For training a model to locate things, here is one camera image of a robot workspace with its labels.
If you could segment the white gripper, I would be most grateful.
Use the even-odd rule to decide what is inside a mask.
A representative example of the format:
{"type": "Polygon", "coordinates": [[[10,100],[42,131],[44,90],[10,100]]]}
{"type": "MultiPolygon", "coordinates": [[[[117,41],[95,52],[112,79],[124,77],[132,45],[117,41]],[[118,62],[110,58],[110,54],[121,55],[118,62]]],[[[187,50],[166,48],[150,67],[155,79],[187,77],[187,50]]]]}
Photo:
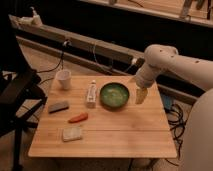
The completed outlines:
{"type": "Polygon", "coordinates": [[[136,85],[140,88],[136,89],[136,104],[142,104],[145,100],[149,88],[153,85],[158,76],[158,70],[148,64],[143,64],[135,74],[136,85]]]}

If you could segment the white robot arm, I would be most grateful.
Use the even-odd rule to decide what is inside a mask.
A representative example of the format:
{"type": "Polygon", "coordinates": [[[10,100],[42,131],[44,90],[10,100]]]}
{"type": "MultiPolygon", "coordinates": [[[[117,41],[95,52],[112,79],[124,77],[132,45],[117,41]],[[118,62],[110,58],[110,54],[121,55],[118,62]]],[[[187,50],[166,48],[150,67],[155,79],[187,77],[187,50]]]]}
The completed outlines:
{"type": "Polygon", "coordinates": [[[181,56],[175,47],[150,45],[135,82],[149,88],[170,71],[204,90],[191,109],[183,137],[179,171],[213,171],[213,61],[181,56]]]}

